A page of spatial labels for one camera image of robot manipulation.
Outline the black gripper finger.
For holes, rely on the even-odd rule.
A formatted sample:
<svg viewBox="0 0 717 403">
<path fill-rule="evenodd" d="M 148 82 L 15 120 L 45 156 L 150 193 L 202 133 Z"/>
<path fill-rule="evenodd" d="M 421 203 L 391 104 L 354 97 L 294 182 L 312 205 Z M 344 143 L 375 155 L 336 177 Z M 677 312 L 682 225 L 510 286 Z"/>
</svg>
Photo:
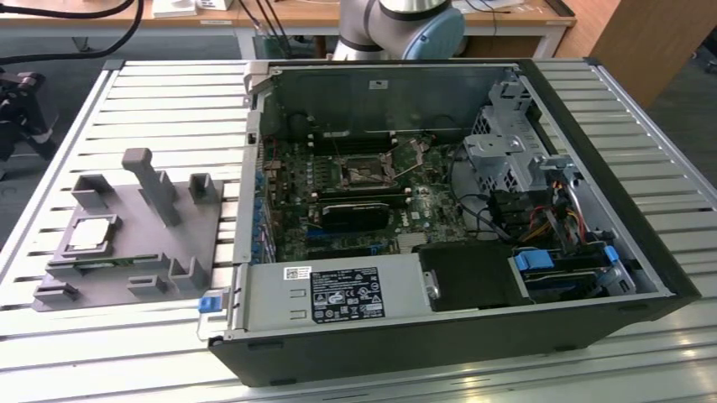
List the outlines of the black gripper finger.
<svg viewBox="0 0 717 403">
<path fill-rule="evenodd" d="M 45 76 L 37 72 L 1 70 L 1 161 L 13 155 L 16 143 L 25 142 L 35 153 L 51 160 L 57 145 L 52 128 L 57 122 Z"/>
</svg>

